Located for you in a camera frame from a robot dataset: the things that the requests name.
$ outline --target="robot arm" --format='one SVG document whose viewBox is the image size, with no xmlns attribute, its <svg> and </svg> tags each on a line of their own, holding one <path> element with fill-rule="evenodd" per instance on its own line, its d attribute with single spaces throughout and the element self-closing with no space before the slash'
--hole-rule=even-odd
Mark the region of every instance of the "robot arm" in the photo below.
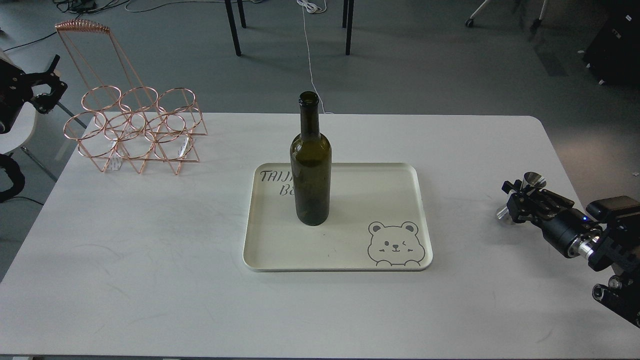
<svg viewBox="0 0 640 360">
<path fill-rule="evenodd" d="M 59 60 L 60 56 L 56 55 L 46 71 L 26 74 L 10 61 L 0 58 L 0 134 L 11 130 L 25 102 L 46 114 L 60 101 L 67 84 L 54 72 Z M 51 92 L 34 96 L 32 88 L 38 85 L 48 85 Z"/>
<path fill-rule="evenodd" d="M 607 285 L 594 286 L 592 296 L 640 327 L 640 202 L 627 196 L 594 201 L 586 208 L 592 220 L 574 209 L 573 201 L 544 189 L 546 185 L 534 172 L 505 181 L 502 191 L 509 199 L 498 218 L 529 221 L 564 257 L 583 256 L 594 271 L 611 266 L 615 275 Z"/>
</svg>

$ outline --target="bear face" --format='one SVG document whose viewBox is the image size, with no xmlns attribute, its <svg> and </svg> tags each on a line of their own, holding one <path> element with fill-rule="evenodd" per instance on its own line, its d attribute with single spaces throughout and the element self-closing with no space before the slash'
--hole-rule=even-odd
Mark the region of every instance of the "bear face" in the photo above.
<svg viewBox="0 0 640 360">
<path fill-rule="evenodd" d="M 418 227 L 411 221 L 400 226 L 384 226 L 374 221 L 369 224 L 371 243 L 367 249 L 369 257 L 376 262 L 391 265 L 420 264 L 425 251 L 418 239 Z"/>
</svg>

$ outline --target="green glass bottle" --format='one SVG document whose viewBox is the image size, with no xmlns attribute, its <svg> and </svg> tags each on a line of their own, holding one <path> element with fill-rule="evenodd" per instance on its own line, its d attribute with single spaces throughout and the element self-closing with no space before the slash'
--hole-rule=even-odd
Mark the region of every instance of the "green glass bottle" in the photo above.
<svg viewBox="0 0 640 360">
<path fill-rule="evenodd" d="M 331 145 L 320 133 L 318 95 L 300 94 L 300 134 L 291 143 L 291 172 L 296 214 L 307 225 L 322 224 L 329 216 Z"/>
</svg>

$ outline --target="black chair leg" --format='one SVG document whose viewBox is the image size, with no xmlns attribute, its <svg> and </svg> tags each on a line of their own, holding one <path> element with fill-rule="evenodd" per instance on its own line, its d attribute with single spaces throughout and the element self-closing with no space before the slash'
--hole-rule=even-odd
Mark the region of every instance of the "black chair leg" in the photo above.
<svg viewBox="0 0 640 360">
<path fill-rule="evenodd" d="M 342 28 L 347 28 L 347 0 L 342 0 Z"/>
<path fill-rule="evenodd" d="M 242 4 L 242 0 L 237 0 L 238 2 L 238 12 L 240 13 L 240 25 L 243 29 L 246 29 L 246 21 L 244 20 L 244 5 Z"/>
<path fill-rule="evenodd" d="M 354 0 L 349 0 L 349 9 L 347 13 L 347 46 L 344 51 L 345 55 L 351 54 L 351 28 L 353 26 L 353 2 Z"/>
<path fill-rule="evenodd" d="M 240 42 L 238 41 L 238 32 L 236 30 L 236 20 L 234 20 L 234 10 L 231 8 L 231 0 L 225 0 L 225 6 L 227 7 L 227 17 L 229 18 L 229 27 L 231 28 L 231 37 L 234 39 L 234 47 L 236 48 L 236 55 L 242 55 L 240 51 Z"/>
</svg>

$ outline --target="tray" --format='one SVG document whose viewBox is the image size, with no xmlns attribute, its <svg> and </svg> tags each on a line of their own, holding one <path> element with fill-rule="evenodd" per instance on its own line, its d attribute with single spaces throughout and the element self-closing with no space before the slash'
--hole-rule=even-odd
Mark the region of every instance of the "tray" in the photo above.
<svg viewBox="0 0 640 360">
<path fill-rule="evenodd" d="M 423 270 L 433 259 L 415 169 L 406 163 L 334 163 L 329 217 L 298 220 L 291 166 L 253 176 L 244 263 L 255 271 Z"/>
</svg>

